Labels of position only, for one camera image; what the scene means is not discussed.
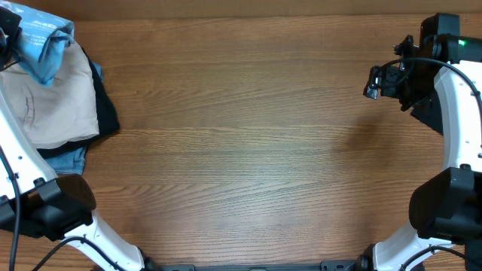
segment white cloth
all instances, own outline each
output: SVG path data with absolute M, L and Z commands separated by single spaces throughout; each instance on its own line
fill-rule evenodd
M 79 44 L 66 48 L 51 87 L 19 65 L 0 72 L 5 95 L 36 148 L 52 149 L 99 134 L 89 61 Z

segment folded clothes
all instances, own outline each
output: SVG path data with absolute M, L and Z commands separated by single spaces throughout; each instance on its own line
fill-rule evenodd
M 96 67 L 96 72 L 100 76 L 100 80 L 103 82 L 103 72 L 102 67 L 93 63 Z M 77 150 L 69 151 L 64 154 L 59 154 L 57 156 L 47 158 L 45 161 L 49 166 L 55 170 L 57 174 L 84 174 L 85 168 L 85 154 L 87 152 L 87 147 L 80 147 Z
M 37 84 L 18 65 L 0 73 L 0 84 L 36 148 L 58 148 L 99 134 L 92 71 L 80 45 L 65 50 L 51 87 Z
M 74 23 L 36 9 L 0 1 L 0 6 L 22 17 L 16 54 L 21 57 L 20 66 L 37 82 L 50 86 L 60 69 L 66 47 L 74 41 Z
M 96 67 L 90 60 L 89 65 L 92 69 L 93 86 L 96 91 L 96 110 L 97 120 L 99 121 L 99 134 L 90 139 L 80 140 L 76 142 L 67 142 L 64 145 L 54 149 L 38 148 L 37 151 L 44 159 L 54 157 L 59 154 L 64 154 L 69 151 L 74 151 L 84 146 L 88 146 L 90 143 L 96 141 L 97 139 L 117 132 L 120 129 L 115 107 L 107 96 L 107 93 L 105 92 L 104 85 L 102 84 L 102 80 L 99 74 L 97 72 L 94 72 L 96 70 Z

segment denim fabric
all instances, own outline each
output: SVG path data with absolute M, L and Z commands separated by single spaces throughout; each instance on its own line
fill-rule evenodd
M 97 74 L 99 74 L 101 81 L 104 81 L 102 67 L 94 63 Z M 69 151 L 64 154 L 59 154 L 55 157 L 46 158 L 45 161 L 52 167 L 57 174 L 79 174 L 84 173 L 85 168 L 85 154 L 87 147 L 80 147 L 77 150 Z
M 36 9 L 0 1 L 0 6 L 22 17 L 22 32 L 14 48 L 19 65 L 37 82 L 50 86 L 60 69 L 63 51 L 74 43 L 74 23 Z

